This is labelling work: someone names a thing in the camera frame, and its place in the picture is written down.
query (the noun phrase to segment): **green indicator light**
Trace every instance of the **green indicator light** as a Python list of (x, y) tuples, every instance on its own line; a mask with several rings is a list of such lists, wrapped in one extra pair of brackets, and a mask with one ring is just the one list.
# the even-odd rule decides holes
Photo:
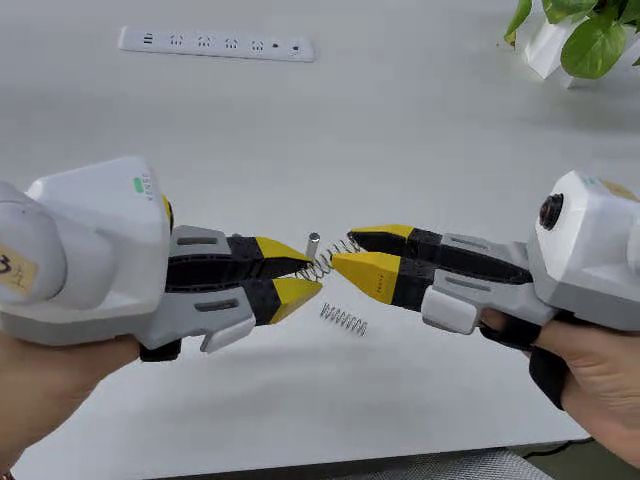
[(144, 187), (142, 186), (142, 180), (140, 178), (134, 178), (133, 185), (136, 187), (136, 192), (144, 193)]

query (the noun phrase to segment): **metal spring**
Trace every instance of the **metal spring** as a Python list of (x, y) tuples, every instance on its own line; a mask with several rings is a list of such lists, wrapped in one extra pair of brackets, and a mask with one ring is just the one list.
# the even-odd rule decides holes
[(329, 303), (325, 303), (320, 312), (320, 316), (324, 317), (336, 325), (340, 325), (345, 330), (349, 330), (357, 335), (363, 337), (367, 333), (367, 327), (369, 324), (361, 318), (351, 315), (344, 310), (334, 307)]
[(317, 282), (329, 275), (335, 268), (331, 262), (335, 253), (358, 253), (362, 251), (362, 247), (350, 238), (346, 240), (338, 240), (331, 247), (316, 255), (311, 263), (304, 270), (296, 272), (296, 277)]

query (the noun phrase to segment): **small metal cylinder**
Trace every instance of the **small metal cylinder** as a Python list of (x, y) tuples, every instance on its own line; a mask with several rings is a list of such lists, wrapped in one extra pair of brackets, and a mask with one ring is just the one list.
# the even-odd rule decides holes
[(318, 246), (320, 245), (320, 234), (313, 232), (309, 234), (309, 240), (307, 241), (307, 250), (305, 255), (311, 259), (316, 256), (318, 252)]

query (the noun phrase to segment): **white flower pot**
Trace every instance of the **white flower pot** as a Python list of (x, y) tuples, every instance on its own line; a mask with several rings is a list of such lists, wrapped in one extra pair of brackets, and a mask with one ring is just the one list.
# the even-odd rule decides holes
[[(579, 23), (572, 24), (571, 20), (567, 19), (556, 25), (551, 25), (546, 18), (543, 18), (540, 23), (540, 27), (526, 43), (524, 49), (524, 57), (529, 66), (543, 79), (557, 78), (566, 88), (594, 85), (596, 83), (594, 80), (570, 76), (560, 64), (562, 47)], [(640, 72), (640, 67), (633, 67), (633, 63), (638, 57), (640, 57), (640, 39), (637, 38), (632, 28), (628, 28), (625, 53), (603, 79), (606, 79), (614, 71), (616, 73), (625, 71), (630, 74)]]

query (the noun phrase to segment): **white power strip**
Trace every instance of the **white power strip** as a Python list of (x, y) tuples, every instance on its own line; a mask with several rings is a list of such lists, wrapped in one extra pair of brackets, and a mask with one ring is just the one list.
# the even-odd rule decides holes
[(124, 27), (121, 50), (182, 55), (205, 55), (287, 62), (313, 62), (315, 51), (304, 37), (277, 38), (253, 33), (154, 30)]

